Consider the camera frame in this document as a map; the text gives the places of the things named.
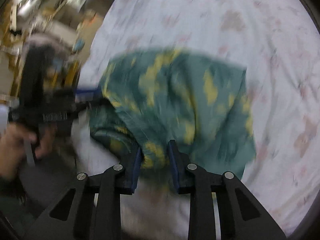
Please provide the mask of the person's left hand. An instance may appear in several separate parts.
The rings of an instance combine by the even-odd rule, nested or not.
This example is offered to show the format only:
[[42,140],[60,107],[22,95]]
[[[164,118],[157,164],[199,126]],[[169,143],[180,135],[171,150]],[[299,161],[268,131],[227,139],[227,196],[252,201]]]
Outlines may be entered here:
[[[35,149],[36,158],[48,155],[53,148],[56,134],[56,126],[45,127],[41,136],[40,145]],[[6,180],[13,180],[21,161],[25,158],[24,144],[34,143],[37,136],[23,125],[12,122],[7,125],[1,135],[1,177]]]

